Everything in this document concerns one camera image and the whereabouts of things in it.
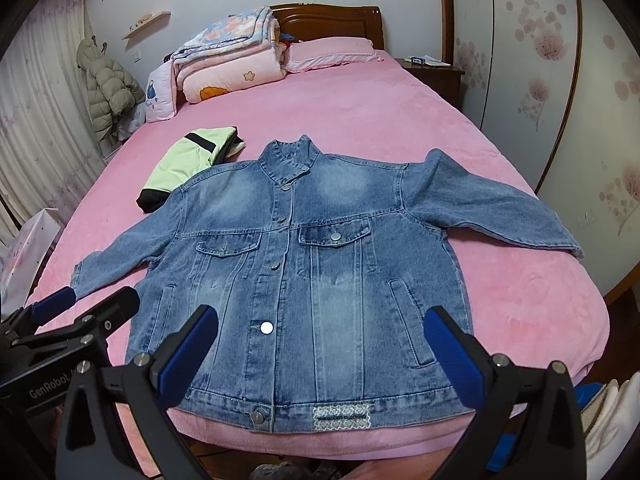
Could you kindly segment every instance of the floral blanket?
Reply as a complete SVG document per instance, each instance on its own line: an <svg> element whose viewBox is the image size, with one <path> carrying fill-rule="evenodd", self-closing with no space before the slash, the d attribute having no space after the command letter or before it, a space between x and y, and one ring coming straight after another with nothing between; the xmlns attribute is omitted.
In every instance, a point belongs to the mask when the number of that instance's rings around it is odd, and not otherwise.
<svg viewBox="0 0 640 480"><path fill-rule="evenodd" d="M273 11L269 7L252 9L209 25L189 40L171 58L181 65L204 57L234 52L269 39Z"/></svg>

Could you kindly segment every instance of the bed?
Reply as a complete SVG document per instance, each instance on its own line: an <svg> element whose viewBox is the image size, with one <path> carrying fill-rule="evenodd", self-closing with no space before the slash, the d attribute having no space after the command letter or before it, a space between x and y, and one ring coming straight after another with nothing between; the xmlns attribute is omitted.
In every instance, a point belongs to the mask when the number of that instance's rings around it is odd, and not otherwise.
<svg viewBox="0 0 640 480"><path fill-rule="evenodd" d="M369 38L383 62L350 64L291 74L279 82L184 104L169 121L145 124L120 149L68 223L30 301L69 284L74 265L102 250L143 213L136 198L166 150L196 128L233 124L245 140L241 160L257 158L270 140L307 134L325 153L387 162L418 162L439 148L469 171L533 194L484 135L434 91L382 52L377 7L290 4L273 7L283 32L300 40L329 36ZM515 248L469 230L450 232L471 305L476 337L517 364L546 367L564 361L576 382L599 359L609 335L607 311L596 286L570 254ZM139 269L79 301L46 328L70 322L97 301L144 276ZM121 364L129 325L109 339ZM172 410L180 432L218 446L354 460L413 456L452 446L470 415L409 428L332 433L256 434ZM123 420L136 453L152 470L130 414Z"/></svg>

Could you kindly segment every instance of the puffer jacket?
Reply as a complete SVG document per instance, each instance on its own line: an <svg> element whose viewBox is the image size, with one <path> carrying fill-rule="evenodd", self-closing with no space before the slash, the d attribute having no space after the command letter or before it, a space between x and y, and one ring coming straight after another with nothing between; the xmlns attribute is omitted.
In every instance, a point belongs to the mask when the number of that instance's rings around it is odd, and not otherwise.
<svg viewBox="0 0 640 480"><path fill-rule="evenodd" d="M100 141L111 133L114 118L144 102L145 93L120 63L104 57L90 40L80 42L76 62L86 72L89 111Z"/></svg>

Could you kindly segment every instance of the bed frame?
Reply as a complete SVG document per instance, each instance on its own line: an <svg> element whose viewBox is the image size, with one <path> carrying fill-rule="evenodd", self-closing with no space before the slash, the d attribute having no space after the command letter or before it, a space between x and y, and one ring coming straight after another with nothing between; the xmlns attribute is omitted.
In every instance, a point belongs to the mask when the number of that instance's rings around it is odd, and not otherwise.
<svg viewBox="0 0 640 480"><path fill-rule="evenodd" d="M338 7L322 4L284 4L271 7L280 31L296 40L332 36L367 38L377 50L385 49L379 7Z"/></svg>

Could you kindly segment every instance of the wooden nightstand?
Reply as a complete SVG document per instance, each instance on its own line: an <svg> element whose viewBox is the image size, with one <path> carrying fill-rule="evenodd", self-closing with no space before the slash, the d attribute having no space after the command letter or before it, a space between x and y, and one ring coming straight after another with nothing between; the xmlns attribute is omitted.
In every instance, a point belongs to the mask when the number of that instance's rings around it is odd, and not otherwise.
<svg viewBox="0 0 640 480"><path fill-rule="evenodd" d="M429 66L409 63L404 59L396 61L418 81L435 90L447 103L460 109L460 78L464 70L452 66Z"/></svg>

